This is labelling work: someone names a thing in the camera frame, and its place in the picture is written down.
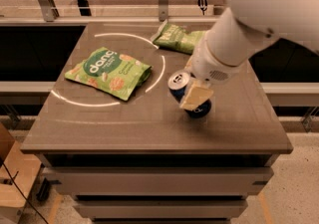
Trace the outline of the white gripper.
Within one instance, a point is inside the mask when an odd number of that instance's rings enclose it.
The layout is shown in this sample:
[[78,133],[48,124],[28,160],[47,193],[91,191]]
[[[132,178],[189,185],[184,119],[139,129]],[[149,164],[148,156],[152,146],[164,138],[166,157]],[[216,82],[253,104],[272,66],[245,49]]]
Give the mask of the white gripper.
[[240,72],[244,48],[233,42],[213,43],[203,37],[191,55],[190,70],[196,77],[186,86],[179,107],[193,111],[212,95],[210,85],[224,84]]

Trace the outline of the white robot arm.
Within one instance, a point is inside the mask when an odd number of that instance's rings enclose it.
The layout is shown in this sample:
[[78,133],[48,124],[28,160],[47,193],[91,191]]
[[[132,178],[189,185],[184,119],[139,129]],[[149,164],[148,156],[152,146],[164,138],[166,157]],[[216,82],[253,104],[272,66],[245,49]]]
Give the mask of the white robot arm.
[[319,51],[319,0],[225,0],[226,9],[195,46],[186,70],[193,74],[179,106],[195,110],[241,64],[278,39]]

